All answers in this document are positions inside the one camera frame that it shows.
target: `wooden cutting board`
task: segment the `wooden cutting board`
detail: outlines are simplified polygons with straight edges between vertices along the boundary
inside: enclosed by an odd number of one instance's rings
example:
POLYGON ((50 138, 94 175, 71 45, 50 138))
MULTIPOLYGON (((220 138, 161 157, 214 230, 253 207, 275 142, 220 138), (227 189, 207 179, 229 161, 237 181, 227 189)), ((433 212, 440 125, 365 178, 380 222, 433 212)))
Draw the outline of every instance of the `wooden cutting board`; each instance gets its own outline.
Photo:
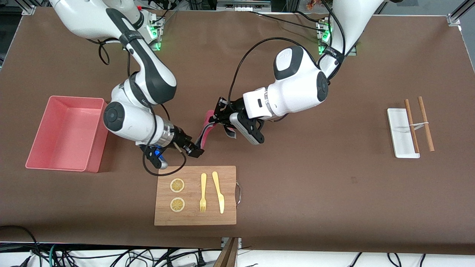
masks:
MULTIPOLYGON (((167 168, 167 172, 177 167, 167 168)), ((236 224, 236 167, 235 166, 185 166, 179 172, 159 177, 157 200, 155 203, 155 226, 173 225, 225 225, 236 224), (213 182, 213 172, 218 173, 219 188, 224 195, 224 212, 219 212, 218 194, 213 182), (201 174, 206 173, 206 212, 200 212, 201 174), (182 191, 175 193, 170 183, 176 178, 184 181, 182 191), (174 198, 182 198, 185 207, 174 212, 170 203, 174 198)))

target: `lemon slice print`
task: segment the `lemon slice print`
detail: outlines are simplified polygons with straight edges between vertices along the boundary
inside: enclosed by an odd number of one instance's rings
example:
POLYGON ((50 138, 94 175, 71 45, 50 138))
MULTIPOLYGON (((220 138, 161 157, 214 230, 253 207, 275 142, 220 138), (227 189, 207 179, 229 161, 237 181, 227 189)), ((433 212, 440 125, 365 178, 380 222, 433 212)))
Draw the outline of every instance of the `lemon slice print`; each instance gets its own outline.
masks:
POLYGON ((170 189, 175 193, 181 192, 183 188, 185 188, 185 182, 180 178, 173 179, 170 183, 170 189))
POLYGON ((185 201, 182 198, 174 198, 170 202, 170 208, 174 212, 180 212, 185 208, 185 201))

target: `brown table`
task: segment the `brown table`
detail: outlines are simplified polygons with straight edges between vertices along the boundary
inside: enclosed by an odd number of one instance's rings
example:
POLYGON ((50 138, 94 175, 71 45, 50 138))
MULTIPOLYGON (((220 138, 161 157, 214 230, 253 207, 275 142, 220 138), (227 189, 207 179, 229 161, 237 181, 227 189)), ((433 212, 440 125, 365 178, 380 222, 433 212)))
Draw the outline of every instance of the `brown table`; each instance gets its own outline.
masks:
MULTIPOLYGON (((273 36, 316 55, 311 30, 255 14, 173 16, 158 52, 178 81, 166 104, 173 123, 196 136, 244 53, 273 36)), ((258 47, 241 68, 234 98, 272 83, 273 59, 288 45, 258 47)), ((126 79, 126 53, 116 45, 107 51, 109 66, 52 9, 23 18, 0 72, 0 224, 26 226, 42 242, 216 247, 220 237, 237 236, 254 249, 475 251, 475 75, 460 31, 444 17, 373 17, 327 101, 266 123, 263 145, 213 130, 206 152, 189 165, 237 166, 243 192, 235 226, 153 226, 157 180, 142 169, 134 143, 113 134, 97 174, 25 169, 49 96, 109 101, 126 79), (436 151, 428 152, 418 131, 421 158, 396 159, 386 109, 409 98, 420 121, 419 95, 436 151)), ((0 240, 28 239, 4 230, 0 240)))

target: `yellow fork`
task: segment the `yellow fork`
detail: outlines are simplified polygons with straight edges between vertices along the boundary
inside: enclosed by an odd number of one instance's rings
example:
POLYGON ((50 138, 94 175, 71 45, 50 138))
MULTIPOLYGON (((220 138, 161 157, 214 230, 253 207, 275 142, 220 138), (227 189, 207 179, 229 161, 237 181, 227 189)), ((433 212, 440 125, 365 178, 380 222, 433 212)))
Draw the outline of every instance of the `yellow fork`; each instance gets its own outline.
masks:
POLYGON ((206 199, 205 199, 205 190, 206 190, 206 173, 201 174, 201 200, 199 201, 199 211, 201 213, 206 212, 206 199))

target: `pink container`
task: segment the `pink container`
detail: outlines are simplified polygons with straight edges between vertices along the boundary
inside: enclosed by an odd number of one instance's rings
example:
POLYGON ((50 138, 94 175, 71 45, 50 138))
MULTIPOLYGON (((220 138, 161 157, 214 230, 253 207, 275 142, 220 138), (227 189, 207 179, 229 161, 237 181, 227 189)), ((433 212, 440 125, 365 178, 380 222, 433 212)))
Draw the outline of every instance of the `pink container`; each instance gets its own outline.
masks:
POLYGON ((49 98, 25 167, 98 172, 108 130, 102 98, 49 98))

